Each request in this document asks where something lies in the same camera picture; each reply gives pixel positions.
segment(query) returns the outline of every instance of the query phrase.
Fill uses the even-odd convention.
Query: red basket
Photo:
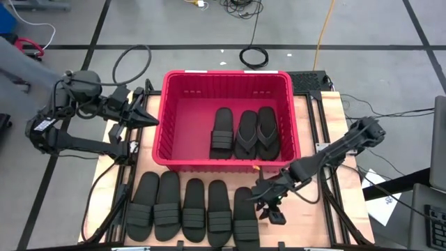
[[[245,110],[271,106],[276,114],[281,151],[275,161],[209,159],[215,113],[228,107],[237,131]],[[291,78],[278,71],[177,70],[164,77],[160,124],[153,159],[175,172],[276,172],[300,158]]]

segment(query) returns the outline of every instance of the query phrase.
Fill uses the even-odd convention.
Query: black flip-flop
[[[142,175],[133,201],[128,205],[127,235],[134,241],[145,241],[153,226],[153,205],[156,203],[160,177],[154,172]]]
[[[234,144],[234,155],[239,160],[256,159],[257,143],[257,114],[253,111],[244,111],[240,118]]]
[[[210,134],[210,159],[230,159],[232,156],[232,111],[220,108],[215,113],[214,129]]]
[[[240,251],[260,250],[259,222],[254,203],[247,201],[251,197],[249,188],[238,188],[234,195],[234,242]]]
[[[180,203],[180,179],[177,173],[164,172],[160,178],[157,204],[153,207],[157,240],[168,241],[180,231]]]
[[[259,110],[259,124],[257,126],[257,155],[262,160],[275,160],[280,154],[279,132],[277,131],[276,116],[271,107]]]
[[[187,240],[199,243],[206,235],[206,208],[204,206],[204,184],[198,178],[187,182],[183,205],[183,234]]]
[[[208,241],[214,248],[223,247],[232,235],[232,212],[228,190],[223,181],[213,181],[208,189]]]

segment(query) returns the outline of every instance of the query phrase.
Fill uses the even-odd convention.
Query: black slipper
[[[214,248],[223,247],[232,235],[232,212],[228,190],[223,181],[213,181],[208,189],[208,241]]]
[[[199,243],[206,235],[206,209],[204,206],[204,184],[198,178],[187,182],[183,205],[183,234],[187,240]]]
[[[161,175],[157,204],[153,207],[155,237],[168,241],[180,231],[180,179],[175,172]]]
[[[256,159],[257,143],[257,114],[253,111],[244,111],[236,133],[234,154],[239,160]]]
[[[259,222],[254,203],[247,201],[251,197],[249,188],[238,188],[234,195],[234,242],[240,251],[260,250]]]
[[[128,205],[127,235],[134,241],[145,241],[153,225],[153,205],[156,203],[160,177],[154,172],[142,175],[133,201]]]
[[[257,155],[259,155],[260,159],[275,160],[280,153],[280,140],[276,116],[271,107],[262,107],[259,110],[257,138],[259,138]]]
[[[211,159],[230,159],[232,156],[232,111],[220,108],[215,114],[214,129],[210,134]]]

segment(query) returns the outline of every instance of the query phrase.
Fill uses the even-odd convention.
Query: red plastic basket
[[[245,110],[271,106],[276,114],[281,152],[276,161],[211,160],[210,132],[215,113],[228,107],[237,131]],[[276,172],[300,158],[291,78],[278,71],[171,71],[164,77],[160,124],[153,159],[175,172]]]

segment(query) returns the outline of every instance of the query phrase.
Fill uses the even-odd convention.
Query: black floor stripe
[[[437,57],[435,56],[435,53],[433,53],[433,48],[429,44],[429,41],[427,40],[426,34],[423,31],[423,28],[421,27],[420,21],[418,21],[418,18],[415,14],[415,11],[413,11],[413,8],[409,2],[409,0],[403,0],[404,6],[406,7],[406,10],[409,14],[410,19],[412,20],[413,26],[415,27],[415,30],[418,33],[418,36],[420,37],[420,40],[423,44],[423,46],[426,46],[426,53],[429,57],[429,60],[432,64],[433,70],[435,71],[435,74],[437,74],[438,81],[440,81],[441,86],[443,87],[443,90],[446,92],[446,77],[443,72],[443,69],[441,68],[441,65],[439,64]],[[444,45],[435,46],[435,48],[443,48]]]
[[[133,45],[96,45],[95,50],[126,50]],[[152,50],[242,50],[248,45],[148,45]],[[257,45],[266,50],[315,50],[316,45]],[[89,50],[90,45],[50,45],[47,50]],[[413,51],[446,50],[446,45],[321,45],[320,50]]]
[[[110,1],[111,0],[106,0],[104,7],[102,8],[98,24],[96,25],[95,33],[93,34],[93,37],[91,39],[91,44],[89,45],[84,63],[82,64],[82,70],[87,70],[90,66],[91,57],[93,56],[95,46],[98,43],[100,31],[104,24],[105,17],[107,16],[107,12],[110,6]],[[66,132],[69,125],[70,125],[70,120],[65,120],[62,123],[61,130]],[[25,228],[23,229],[22,236],[20,237],[19,243],[17,245],[17,250],[25,250],[28,247],[29,240],[31,239],[31,235],[36,225],[40,209],[42,208],[43,200],[45,199],[45,195],[49,187],[49,182],[51,181],[54,168],[56,167],[56,163],[57,163],[57,157],[51,156],[47,164],[47,169],[43,174],[42,181],[40,182],[40,186],[37,191],[36,198],[34,199],[31,211],[29,213],[28,220],[26,221]]]

